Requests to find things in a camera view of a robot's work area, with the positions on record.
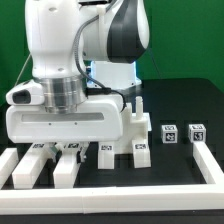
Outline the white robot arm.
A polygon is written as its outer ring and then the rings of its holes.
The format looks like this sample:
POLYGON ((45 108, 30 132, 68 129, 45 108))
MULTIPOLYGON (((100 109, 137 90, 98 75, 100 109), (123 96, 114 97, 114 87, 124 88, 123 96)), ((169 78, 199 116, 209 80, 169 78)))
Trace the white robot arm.
POLYGON ((143 101, 126 102, 109 83, 146 51, 144 0, 26 0, 25 21, 32 78, 6 95, 9 139, 95 142, 101 169, 113 168, 118 154, 131 154, 137 168, 150 166, 143 101), (108 82, 89 87, 87 61, 104 62, 108 82))

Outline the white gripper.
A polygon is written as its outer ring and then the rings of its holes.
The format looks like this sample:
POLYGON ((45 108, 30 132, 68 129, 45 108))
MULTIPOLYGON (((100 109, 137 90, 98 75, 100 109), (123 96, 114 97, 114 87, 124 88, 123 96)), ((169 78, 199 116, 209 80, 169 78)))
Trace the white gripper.
POLYGON ((6 101, 10 105, 6 112, 9 139, 14 143, 50 143, 47 152, 54 163, 62 151, 52 142, 81 142, 76 158, 83 163, 88 141, 117 141, 123 135, 123 100, 118 94, 89 96, 74 112, 49 113, 43 87, 30 80, 11 89, 6 101))

